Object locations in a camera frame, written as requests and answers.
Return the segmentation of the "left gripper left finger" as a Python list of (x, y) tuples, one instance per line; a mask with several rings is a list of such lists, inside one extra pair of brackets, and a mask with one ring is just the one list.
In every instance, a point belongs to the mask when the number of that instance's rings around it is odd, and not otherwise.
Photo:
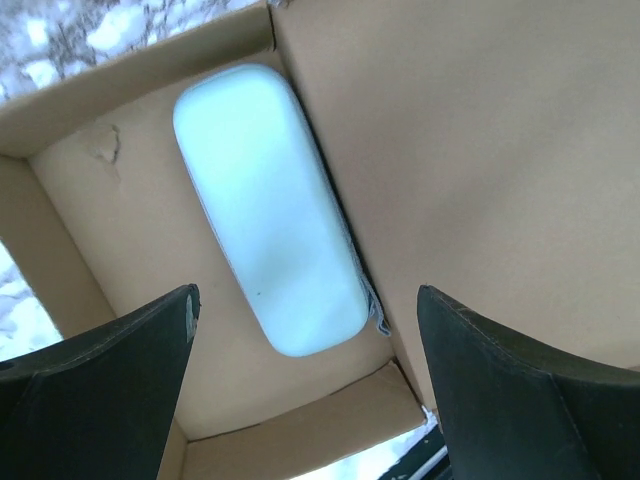
[(198, 287), (183, 285), (2, 362), (2, 478), (156, 478), (200, 307)]

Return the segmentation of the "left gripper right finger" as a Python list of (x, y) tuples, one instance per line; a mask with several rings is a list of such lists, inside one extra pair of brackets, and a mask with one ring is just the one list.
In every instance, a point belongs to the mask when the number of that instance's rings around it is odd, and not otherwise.
[(638, 372), (554, 348), (431, 285), (417, 319), (454, 478), (638, 478)]

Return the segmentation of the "brown cardboard express box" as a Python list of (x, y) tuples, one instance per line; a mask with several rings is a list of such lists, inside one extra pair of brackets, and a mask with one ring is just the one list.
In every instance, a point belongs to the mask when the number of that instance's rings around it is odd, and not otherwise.
[[(250, 312), (171, 127), (246, 61), (301, 100), (390, 337), (293, 359)], [(1, 75), (1, 237), (62, 332), (200, 289), (169, 478), (284, 479), (438, 412), (423, 284), (639, 374), (635, 1), (5, 1)]]

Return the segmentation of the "light blue glasses case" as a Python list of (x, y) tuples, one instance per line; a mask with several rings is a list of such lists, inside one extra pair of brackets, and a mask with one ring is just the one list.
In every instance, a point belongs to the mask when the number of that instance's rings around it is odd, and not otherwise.
[(274, 69), (187, 89), (174, 132), (209, 225), (266, 339), (304, 357), (366, 324), (389, 335), (304, 111)]

